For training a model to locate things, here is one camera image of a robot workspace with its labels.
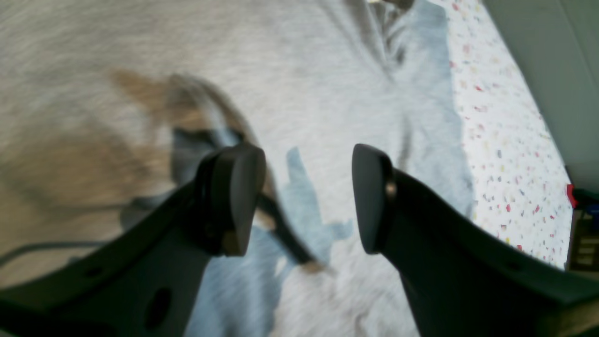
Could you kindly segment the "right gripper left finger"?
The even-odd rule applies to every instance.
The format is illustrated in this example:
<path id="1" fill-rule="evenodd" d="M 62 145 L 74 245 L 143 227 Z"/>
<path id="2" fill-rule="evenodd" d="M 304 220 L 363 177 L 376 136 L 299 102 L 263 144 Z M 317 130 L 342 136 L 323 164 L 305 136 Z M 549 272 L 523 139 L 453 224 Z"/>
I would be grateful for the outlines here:
<path id="1" fill-rule="evenodd" d="M 202 160 L 141 223 L 86 258 L 1 292 L 14 337 L 181 337 L 213 256 L 243 256 L 266 175 L 249 143 Z"/>

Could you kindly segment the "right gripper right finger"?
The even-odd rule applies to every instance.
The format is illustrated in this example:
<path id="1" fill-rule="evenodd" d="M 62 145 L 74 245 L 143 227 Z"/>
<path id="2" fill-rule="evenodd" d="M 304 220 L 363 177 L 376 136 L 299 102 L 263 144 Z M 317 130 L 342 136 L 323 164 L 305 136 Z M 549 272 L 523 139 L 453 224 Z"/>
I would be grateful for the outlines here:
<path id="1" fill-rule="evenodd" d="M 475 226 L 385 152 L 357 144 L 362 246 L 398 270 L 422 337 L 596 337 L 598 282 L 550 267 Z"/>

